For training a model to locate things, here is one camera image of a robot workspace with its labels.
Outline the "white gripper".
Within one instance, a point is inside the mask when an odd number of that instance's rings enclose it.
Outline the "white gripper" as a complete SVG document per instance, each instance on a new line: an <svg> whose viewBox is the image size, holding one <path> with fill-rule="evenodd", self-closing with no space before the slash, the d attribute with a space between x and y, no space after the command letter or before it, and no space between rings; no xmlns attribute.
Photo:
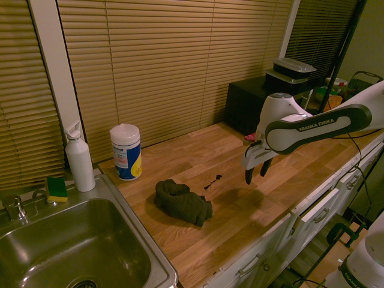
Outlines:
<svg viewBox="0 0 384 288"><path fill-rule="evenodd" d="M275 157L275 152L262 141L257 141L247 148L241 164L246 169L245 181L248 185L251 184L254 168L263 163L260 175L264 177L272 163L273 157Z"/></svg>

